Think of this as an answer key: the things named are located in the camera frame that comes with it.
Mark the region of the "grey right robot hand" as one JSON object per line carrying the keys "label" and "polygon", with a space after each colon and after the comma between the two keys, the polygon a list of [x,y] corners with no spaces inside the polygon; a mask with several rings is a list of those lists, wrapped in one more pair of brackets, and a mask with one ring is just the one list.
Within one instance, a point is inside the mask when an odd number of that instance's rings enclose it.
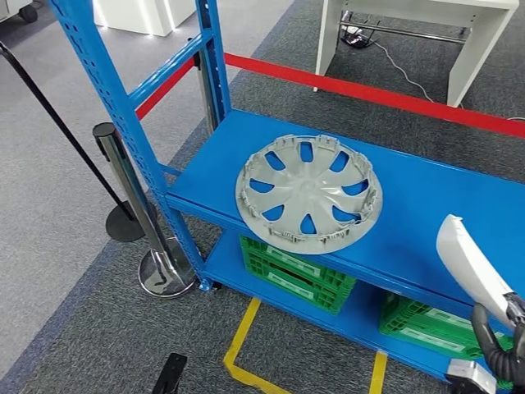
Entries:
{"label": "grey right robot hand", "polygon": [[474,304],[471,317],[475,337],[485,362],[497,378],[511,382],[512,393],[524,393],[524,300],[516,293],[504,296],[507,302],[507,317],[514,324],[513,348],[504,351],[489,326],[486,308]]}

